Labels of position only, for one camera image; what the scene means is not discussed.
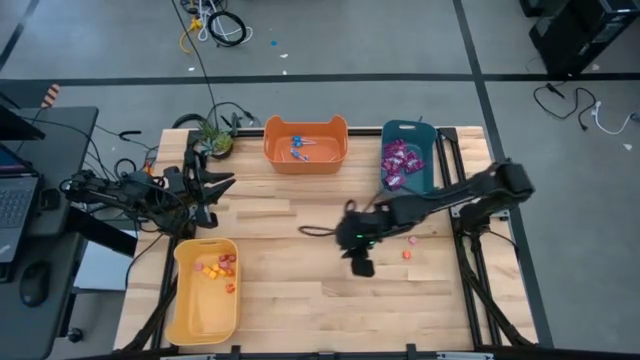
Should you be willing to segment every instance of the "wooden table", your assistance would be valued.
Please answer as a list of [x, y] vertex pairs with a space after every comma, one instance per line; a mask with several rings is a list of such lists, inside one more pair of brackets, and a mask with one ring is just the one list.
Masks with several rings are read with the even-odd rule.
[[[457, 130], [470, 177], [491, 163], [487, 142], [480, 127]], [[182, 165], [187, 135], [188, 130], [164, 131], [156, 174]], [[181, 347], [181, 352], [228, 353], [231, 345], [241, 345], [245, 353], [404, 351], [407, 343], [419, 351], [473, 348], [447, 211], [376, 245], [372, 279], [351, 275], [333, 237], [308, 238], [297, 231], [301, 225], [334, 227], [348, 199], [361, 207], [371, 199], [379, 188], [379, 137], [350, 137], [349, 155], [336, 175], [276, 174], [263, 156], [261, 138], [241, 138], [234, 147], [231, 158], [208, 166], [234, 172], [238, 180], [213, 207], [220, 226], [198, 229], [197, 237], [226, 237], [238, 245], [243, 264], [239, 327], [222, 344]], [[441, 185], [434, 161], [436, 185]], [[455, 182], [451, 157], [449, 166]], [[491, 228], [510, 236], [506, 222], [493, 220]], [[408, 235], [418, 237], [418, 244], [410, 246]], [[136, 252], [155, 238], [141, 234]], [[495, 301], [525, 337], [536, 341], [512, 245], [490, 234], [482, 243]], [[162, 239], [133, 267], [115, 348], [127, 344], [153, 311], [167, 245]], [[411, 250], [411, 260], [402, 258], [405, 249]], [[477, 297], [476, 306], [488, 343]], [[172, 315], [170, 309], [165, 324]]]

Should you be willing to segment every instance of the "purple candy wrapper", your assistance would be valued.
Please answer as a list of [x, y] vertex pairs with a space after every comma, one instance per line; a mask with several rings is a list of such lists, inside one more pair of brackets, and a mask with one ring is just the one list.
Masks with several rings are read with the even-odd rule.
[[396, 191], [407, 182], [407, 178], [400, 174], [393, 174], [384, 178], [384, 181], [387, 183], [387, 186], [391, 189], [391, 191]]
[[407, 174], [412, 174], [422, 169], [423, 167], [424, 167], [424, 161], [420, 160], [420, 158], [415, 152], [409, 151], [404, 162], [404, 169], [407, 172]]
[[405, 153], [407, 152], [407, 143], [404, 142], [404, 140], [402, 139], [398, 139], [398, 140], [393, 140], [392, 142], [386, 144], [384, 146], [384, 153], [385, 154], [390, 154], [390, 153], [394, 153], [396, 150], [402, 150]]
[[382, 159], [381, 167], [386, 170], [389, 174], [397, 174], [402, 170], [402, 166], [404, 161], [398, 158], [389, 157]]

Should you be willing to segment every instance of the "black desk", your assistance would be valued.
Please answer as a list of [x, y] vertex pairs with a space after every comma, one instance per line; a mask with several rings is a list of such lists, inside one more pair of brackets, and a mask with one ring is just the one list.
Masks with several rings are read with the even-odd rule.
[[[37, 112], [16, 111], [30, 118]], [[42, 111], [38, 119], [73, 126], [91, 136], [97, 115], [95, 107], [52, 108]], [[34, 125], [46, 133], [46, 138], [25, 142], [18, 154], [44, 175], [45, 188], [57, 189], [61, 181], [82, 168], [89, 141], [72, 129]], [[5, 144], [12, 149], [20, 145]], [[71, 288], [85, 239], [129, 256], [135, 251], [135, 238], [70, 205], [63, 199], [59, 209], [40, 212], [31, 220], [28, 236], [20, 242], [12, 264], [13, 281], [0, 284], [0, 359], [46, 358], [55, 338], [66, 333], [75, 300]], [[20, 302], [19, 280], [28, 265], [42, 259], [49, 261], [52, 269], [49, 296], [42, 305], [28, 308]]]

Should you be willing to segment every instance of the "small plant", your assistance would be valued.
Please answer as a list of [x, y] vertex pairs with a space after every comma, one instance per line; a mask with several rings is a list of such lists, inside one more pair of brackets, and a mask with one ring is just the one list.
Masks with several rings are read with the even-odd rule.
[[227, 157], [231, 152], [229, 151], [233, 146], [233, 138], [227, 132], [216, 129], [208, 121], [200, 123], [200, 132], [202, 133], [202, 146], [205, 149], [205, 154], [219, 157]]
[[213, 144], [213, 151], [216, 153], [226, 152], [233, 145], [233, 139], [231, 135], [228, 133], [220, 133], [216, 137], [215, 143]]

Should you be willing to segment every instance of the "yellow cable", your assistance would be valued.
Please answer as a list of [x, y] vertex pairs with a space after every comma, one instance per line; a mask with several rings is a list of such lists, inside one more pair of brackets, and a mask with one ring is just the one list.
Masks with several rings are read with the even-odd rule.
[[185, 36], [187, 36], [191, 31], [198, 31], [200, 29], [202, 29], [202, 21], [200, 21], [199, 19], [196, 19], [195, 17], [191, 19], [191, 25], [189, 25], [189, 28], [187, 29], [187, 32], [183, 33], [182, 36], [180, 36], [180, 49], [182, 49], [182, 51], [184, 51], [185, 54], [191, 54], [191, 50], [185, 49], [184, 48], [184, 38]]

